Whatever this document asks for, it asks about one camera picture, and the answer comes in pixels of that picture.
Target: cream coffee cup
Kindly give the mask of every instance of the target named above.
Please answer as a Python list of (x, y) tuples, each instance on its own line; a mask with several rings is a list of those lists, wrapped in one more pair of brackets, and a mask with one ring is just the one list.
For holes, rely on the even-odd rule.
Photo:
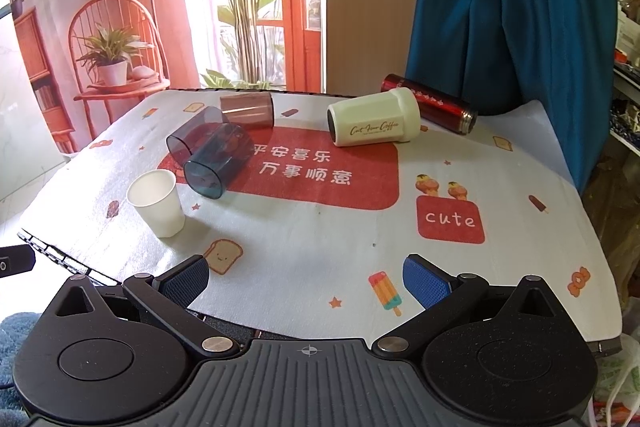
[(332, 103), (327, 118), (338, 147), (408, 142), (420, 133), (420, 108), (407, 87)]

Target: wooden chair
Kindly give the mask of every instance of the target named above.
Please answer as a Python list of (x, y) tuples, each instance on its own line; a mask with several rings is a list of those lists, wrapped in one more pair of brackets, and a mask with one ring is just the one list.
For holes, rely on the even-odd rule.
[[(87, 87), (90, 84), (98, 83), (98, 71), (94, 68), (89, 72), (77, 62), (86, 51), (84, 41), (78, 37), (89, 37), (97, 32), (96, 23), (101, 24), (105, 28), (133, 28), (136, 35), (140, 36), (140, 40), (153, 44), (153, 48), (142, 49), (142, 57), (134, 57), (132, 61), (133, 67), (148, 66), (159, 74), (158, 82), (140, 89), (119, 92), (105, 93), (101, 90)], [(144, 100), (148, 95), (166, 89), (170, 85), (168, 78), (168, 69), (166, 64), (166, 56), (158, 28), (153, 17), (148, 10), (137, 0), (91, 0), (76, 13), (71, 26), (69, 26), (68, 35), (69, 52), (71, 61), (76, 72), (76, 82), (78, 83), (79, 94), (74, 100), (82, 100), (84, 103), (84, 113), (89, 126), (91, 139), (97, 136), (94, 123), (91, 119), (89, 110), (90, 100), (102, 100), (109, 116), (109, 123), (113, 123), (113, 113), (109, 106), (110, 100), (122, 100), (124, 98), (137, 98)]]

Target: crosshair mark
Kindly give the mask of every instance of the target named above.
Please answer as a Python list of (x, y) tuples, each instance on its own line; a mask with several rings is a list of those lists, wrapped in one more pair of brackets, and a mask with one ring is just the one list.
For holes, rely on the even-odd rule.
[(299, 349), (299, 351), (304, 353), (306, 356), (311, 357), (312, 355), (315, 355), (319, 351), (322, 351), (322, 349), (316, 349), (314, 346), (308, 345), (303, 347), (302, 349)]

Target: plant pot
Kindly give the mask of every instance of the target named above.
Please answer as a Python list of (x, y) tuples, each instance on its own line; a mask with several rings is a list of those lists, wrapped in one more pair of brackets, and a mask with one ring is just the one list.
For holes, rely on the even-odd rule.
[(14, 16), (14, 21), (22, 15), (22, 0), (15, 0), (11, 3), (11, 13)]
[(98, 66), (98, 77), (105, 86), (123, 86), (127, 83), (128, 66), (126, 60), (109, 66)]

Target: bookshelf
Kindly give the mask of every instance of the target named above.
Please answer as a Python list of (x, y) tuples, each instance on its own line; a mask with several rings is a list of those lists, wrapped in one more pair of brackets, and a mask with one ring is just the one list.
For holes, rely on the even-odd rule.
[(60, 97), (60, 88), (44, 49), (35, 8), (28, 9), (15, 21), (15, 33), (33, 88), (33, 94), (60, 152), (77, 152), (71, 137), (75, 131)]

